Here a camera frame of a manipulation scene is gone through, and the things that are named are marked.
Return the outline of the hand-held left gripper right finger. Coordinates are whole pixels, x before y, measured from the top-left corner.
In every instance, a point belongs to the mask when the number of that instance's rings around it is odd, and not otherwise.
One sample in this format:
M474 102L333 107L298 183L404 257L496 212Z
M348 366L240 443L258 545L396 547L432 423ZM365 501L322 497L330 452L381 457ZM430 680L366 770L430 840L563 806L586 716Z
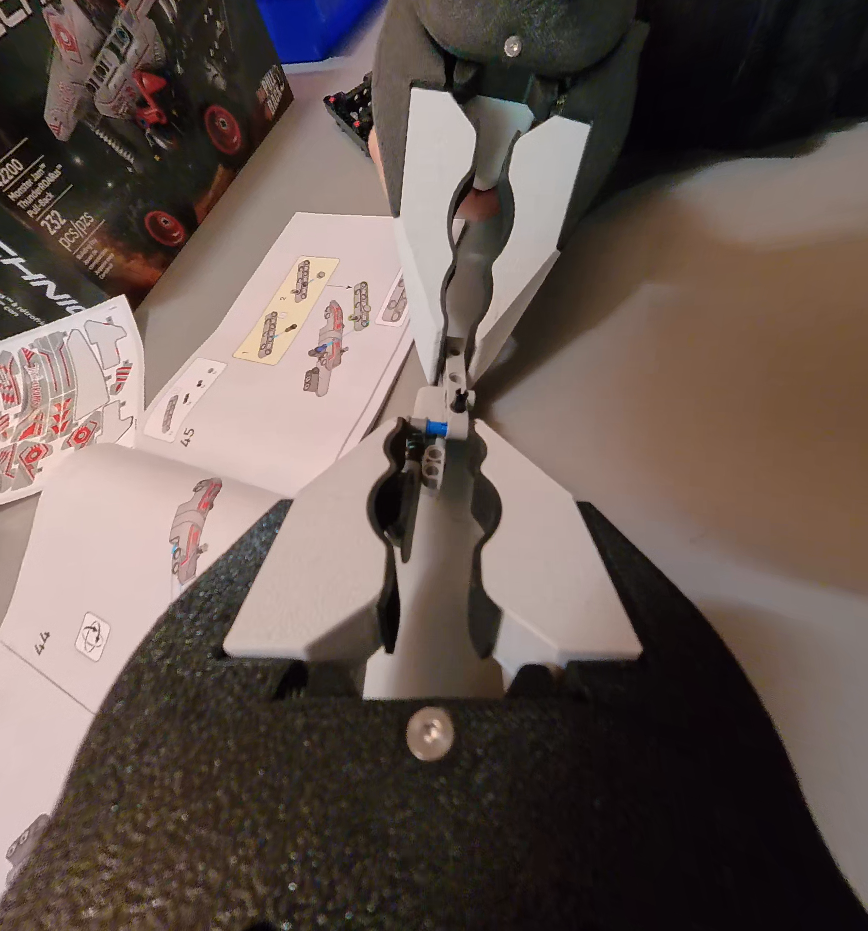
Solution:
M506 686L530 665L637 659L643 647L575 498L484 421L468 442L476 653Z

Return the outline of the black toy building set box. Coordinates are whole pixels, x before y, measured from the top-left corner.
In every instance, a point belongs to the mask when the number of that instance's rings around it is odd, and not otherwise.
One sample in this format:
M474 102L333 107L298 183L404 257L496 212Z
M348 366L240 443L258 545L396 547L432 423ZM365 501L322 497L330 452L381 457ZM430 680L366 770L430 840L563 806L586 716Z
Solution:
M137 307L291 99L256 2L0 1L0 289Z

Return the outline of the person's right forearm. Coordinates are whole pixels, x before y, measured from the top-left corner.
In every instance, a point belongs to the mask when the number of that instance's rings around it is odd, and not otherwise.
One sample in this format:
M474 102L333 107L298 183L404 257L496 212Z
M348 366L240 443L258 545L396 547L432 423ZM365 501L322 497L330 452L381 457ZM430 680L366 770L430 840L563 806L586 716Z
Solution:
M868 118L868 1L646 1L626 149L776 147Z

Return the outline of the open instruction booklet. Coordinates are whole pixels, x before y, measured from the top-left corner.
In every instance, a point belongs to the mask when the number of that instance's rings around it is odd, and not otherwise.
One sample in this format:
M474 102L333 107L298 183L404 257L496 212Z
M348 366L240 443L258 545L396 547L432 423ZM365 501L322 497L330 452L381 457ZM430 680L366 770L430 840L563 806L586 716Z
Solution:
M391 219L298 213L133 446L76 451L26 497L0 626L0 898L127 660L266 511L355 448L408 321Z

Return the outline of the blue plastic bin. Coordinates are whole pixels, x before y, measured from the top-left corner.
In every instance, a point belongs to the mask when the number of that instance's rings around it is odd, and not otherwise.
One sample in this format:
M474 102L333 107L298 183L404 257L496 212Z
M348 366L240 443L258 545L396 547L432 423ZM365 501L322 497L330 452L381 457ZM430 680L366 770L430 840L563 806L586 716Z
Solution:
M283 64L313 64L331 57L385 1L257 1Z

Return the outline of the black toy brick chassis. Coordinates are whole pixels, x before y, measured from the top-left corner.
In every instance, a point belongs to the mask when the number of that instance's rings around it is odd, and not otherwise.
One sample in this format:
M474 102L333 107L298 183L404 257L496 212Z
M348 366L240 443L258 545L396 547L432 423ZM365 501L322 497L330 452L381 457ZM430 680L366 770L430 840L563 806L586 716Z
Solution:
M367 72L356 87L338 90L323 98L323 106L335 126L363 155L370 158L370 136L373 130L371 81L372 71Z

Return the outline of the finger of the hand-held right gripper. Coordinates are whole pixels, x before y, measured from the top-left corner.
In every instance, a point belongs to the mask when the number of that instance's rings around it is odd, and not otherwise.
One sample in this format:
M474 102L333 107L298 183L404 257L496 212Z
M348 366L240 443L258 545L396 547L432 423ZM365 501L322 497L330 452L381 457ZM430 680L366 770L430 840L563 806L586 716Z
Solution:
M477 134L448 91L410 92L402 201L394 219L409 327L430 384L443 365L445 294L455 267L451 225L471 180Z
M510 232L492 264L492 293L479 322L468 378L484 376L560 254L559 240L592 132L591 123L556 114L517 134L502 180Z

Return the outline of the small grey brick connector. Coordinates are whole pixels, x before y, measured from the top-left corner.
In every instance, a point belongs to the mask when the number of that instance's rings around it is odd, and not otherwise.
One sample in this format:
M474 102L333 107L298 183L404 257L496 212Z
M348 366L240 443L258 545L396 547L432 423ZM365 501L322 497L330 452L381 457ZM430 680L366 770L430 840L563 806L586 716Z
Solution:
M467 413L473 400L467 383L465 339L449 336L445 340L444 348L444 403L451 413Z

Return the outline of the grey toy brick assembly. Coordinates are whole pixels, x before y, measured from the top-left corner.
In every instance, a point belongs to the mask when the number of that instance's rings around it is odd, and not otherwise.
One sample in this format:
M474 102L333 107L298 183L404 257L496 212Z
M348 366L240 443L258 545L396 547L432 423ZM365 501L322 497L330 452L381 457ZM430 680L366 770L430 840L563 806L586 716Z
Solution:
M447 468L450 443L463 443L469 435L469 412L475 395L463 371L444 374L437 386L419 389L402 451L405 461L398 474L399 516L390 532L402 563L412 555L419 502L437 497Z

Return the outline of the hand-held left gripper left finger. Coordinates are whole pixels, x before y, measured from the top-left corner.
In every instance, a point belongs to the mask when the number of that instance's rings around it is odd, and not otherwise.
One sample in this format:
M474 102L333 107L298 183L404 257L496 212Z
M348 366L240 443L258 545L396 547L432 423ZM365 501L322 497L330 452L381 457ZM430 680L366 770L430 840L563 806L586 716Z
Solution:
M386 421L294 498L225 636L228 655L358 665L394 651L412 433L402 417Z

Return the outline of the red and grey sticker sheet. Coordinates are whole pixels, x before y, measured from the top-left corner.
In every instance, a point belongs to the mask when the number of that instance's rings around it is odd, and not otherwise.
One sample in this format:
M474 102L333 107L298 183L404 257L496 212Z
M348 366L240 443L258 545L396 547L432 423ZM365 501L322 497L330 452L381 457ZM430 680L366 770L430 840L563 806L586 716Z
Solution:
M132 447L145 356L120 295L0 342L0 506L43 490L76 451Z

